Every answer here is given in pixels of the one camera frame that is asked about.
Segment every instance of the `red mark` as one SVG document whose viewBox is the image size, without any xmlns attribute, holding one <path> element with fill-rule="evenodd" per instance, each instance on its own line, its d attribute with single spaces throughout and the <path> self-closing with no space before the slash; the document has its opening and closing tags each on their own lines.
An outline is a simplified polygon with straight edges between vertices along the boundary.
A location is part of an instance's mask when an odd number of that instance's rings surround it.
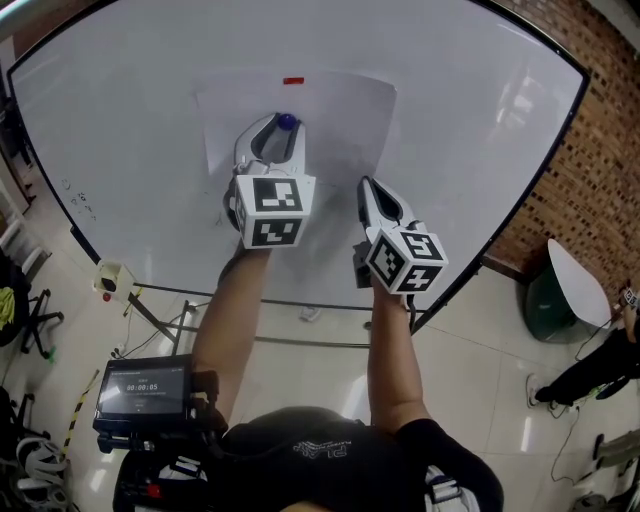
<svg viewBox="0 0 640 512">
<path fill-rule="evenodd" d="M 282 79 L 284 85 L 302 85 L 304 83 L 303 76 L 290 76 Z"/>
</svg>

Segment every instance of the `sneaker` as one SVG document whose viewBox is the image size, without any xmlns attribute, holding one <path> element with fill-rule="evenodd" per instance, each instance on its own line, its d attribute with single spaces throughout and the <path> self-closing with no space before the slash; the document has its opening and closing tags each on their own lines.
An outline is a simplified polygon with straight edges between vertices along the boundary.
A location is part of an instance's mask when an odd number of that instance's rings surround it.
<svg viewBox="0 0 640 512">
<path fill-rule="evenodd" d="M 536 400 L 536 393 L 540 387 L 538 377 L 534 373 L 527 376 L 527 407 L 530 409 L 540 403 L 539 400 Z"/>
</svg>

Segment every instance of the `digital timer display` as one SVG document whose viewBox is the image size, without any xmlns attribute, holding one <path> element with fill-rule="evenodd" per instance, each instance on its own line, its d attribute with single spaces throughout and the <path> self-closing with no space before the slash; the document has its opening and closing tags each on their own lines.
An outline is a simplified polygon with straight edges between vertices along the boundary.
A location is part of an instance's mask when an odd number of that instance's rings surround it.
<svg viewBox="0 0 640 512">
<path fill-rule="evenodd" d="M 105 414 L 176 414 L 182 411 L 184 368 L 118 370 L 98 398 Z"/>
</svg>

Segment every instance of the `yellow and black tape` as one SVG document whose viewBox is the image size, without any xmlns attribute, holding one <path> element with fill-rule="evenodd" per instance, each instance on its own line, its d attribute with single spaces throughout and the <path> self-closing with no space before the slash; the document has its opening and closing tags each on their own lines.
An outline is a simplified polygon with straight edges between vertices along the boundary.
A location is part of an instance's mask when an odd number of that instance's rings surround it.
<svg viewBox="0 0 640 512">
<path fill-rule="evenodd" d="M 69 430 L 67 431 L 67 438 L 64 440 L 64 446 L 62 447 L 62 454 L 65 457 L 67 456 L 67 449 L 69 448 L 69 444 L 71 443 L 71 436 L 73 435 L 73 429 L 76 428 L 76 421 L 78 420 L 78 414 L 80 414 L 80 409 L 82 409 L 82 404 L 84 404 L 84 401 L 87 398 L 87 395 L 89 394 L 89 391 L 91 391 L 91 388 L 93 388 L 93 385 L 96 382 L 96 379 L 98 378 L 98 374 L 99 373 L 100 373 L 100 370 L 96 370 L 94 372 L 93 377 L 91 377 L 91 380 L 89 381 L 89 384 L 85 388 L 84 392 L 80 396 L 80 400 L 78 400 L 78 403 L 76 404 L 76 410 L 73 412 L 73 417 L 71 418 L 71 423 L 69 423 Z"/>
</svg>

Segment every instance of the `forearm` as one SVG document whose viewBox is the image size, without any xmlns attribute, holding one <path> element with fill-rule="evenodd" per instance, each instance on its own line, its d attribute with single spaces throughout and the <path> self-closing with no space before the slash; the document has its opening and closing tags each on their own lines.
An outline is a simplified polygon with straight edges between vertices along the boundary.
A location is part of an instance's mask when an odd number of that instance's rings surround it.
<svg viewBox="0 0 640 512">
<path fill-rule="evenodd" d="M 198 366 L 220 371 L 253 343 L 269 262 L 268 251 L 247 251 L 220 283 L 207 308 L 193 355 Z"/>
<path fill-rule="evenodd" d="M 404 304 L 380 289 L 374 294 L 368 382 L 372 421 L 380 428 L 395 433 L 429 417 Z"/>
<path fill-rule="evenodd" d="M 195 371 L 214 370 L 216 408 L 227 422 L 251 354 L 270 251 L 246 251 L 224 277 L 200 324 L 193 347 Z"/>
</svg>

